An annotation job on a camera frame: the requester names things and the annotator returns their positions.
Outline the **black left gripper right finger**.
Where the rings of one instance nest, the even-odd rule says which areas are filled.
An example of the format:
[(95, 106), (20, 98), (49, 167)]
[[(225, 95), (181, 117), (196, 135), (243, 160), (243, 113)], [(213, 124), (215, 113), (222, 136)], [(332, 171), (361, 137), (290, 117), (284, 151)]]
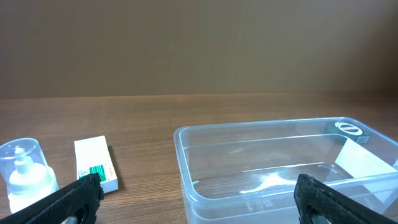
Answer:
[(397, 224), (307, 174), (298, 176), (294, 199), (300, 224)]

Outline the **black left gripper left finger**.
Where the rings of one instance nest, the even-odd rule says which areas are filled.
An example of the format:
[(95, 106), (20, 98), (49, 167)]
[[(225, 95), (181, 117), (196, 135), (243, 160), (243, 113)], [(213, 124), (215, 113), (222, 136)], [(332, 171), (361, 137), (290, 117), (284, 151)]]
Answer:
[(32, 205), (1, 219), (1, 224), (94, 224), (104, 192), (97, 173), (88, 174)]

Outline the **white green medicine box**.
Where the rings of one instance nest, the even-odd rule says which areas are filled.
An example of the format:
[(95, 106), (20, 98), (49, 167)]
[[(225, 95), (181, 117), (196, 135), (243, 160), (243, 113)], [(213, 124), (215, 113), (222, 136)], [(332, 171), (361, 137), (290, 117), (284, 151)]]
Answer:
[(105, 136), (74, 141), (74, 147), (77, 179), (88, 174), (98, 174), (105, 194), (119, 190), (118, 177)]

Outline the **clear cap white spray bottle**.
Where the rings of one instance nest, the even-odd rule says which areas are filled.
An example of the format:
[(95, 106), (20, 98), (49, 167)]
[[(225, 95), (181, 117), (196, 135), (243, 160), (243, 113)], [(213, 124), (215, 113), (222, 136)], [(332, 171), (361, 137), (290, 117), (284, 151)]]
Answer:
[(1, 145), (1, 175), (6, 181), (9, 207), (16, 213), (58, 190), (38, 140), (15, 139)]

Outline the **white blue medicine box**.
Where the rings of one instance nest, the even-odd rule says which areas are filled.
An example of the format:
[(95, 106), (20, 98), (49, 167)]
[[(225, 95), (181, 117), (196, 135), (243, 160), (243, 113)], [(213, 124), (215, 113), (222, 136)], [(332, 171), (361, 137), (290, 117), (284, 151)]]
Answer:
[(397, 177), (382, 180), (381, 176), (396, 175), (397, 170), (356, 142), (347, 139), (335, 163), (355, 179), (378, 175), (379, 182), (374, 179), (370, 184), (364, 184), (364, 187), (388, 207), (396, 200), (397, 196), (394, 191), (397, 189)]

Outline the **dark green round-logo box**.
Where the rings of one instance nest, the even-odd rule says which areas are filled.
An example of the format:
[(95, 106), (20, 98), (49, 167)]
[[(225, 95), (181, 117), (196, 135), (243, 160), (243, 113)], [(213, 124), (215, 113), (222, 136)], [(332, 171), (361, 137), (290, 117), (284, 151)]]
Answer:
[(325, 132), (328, 134), (340, 134), (357, 144), (365, 144), (368, 142), (370, 135), (359, 127), (346, 122), (330, 122), (325, 126)]

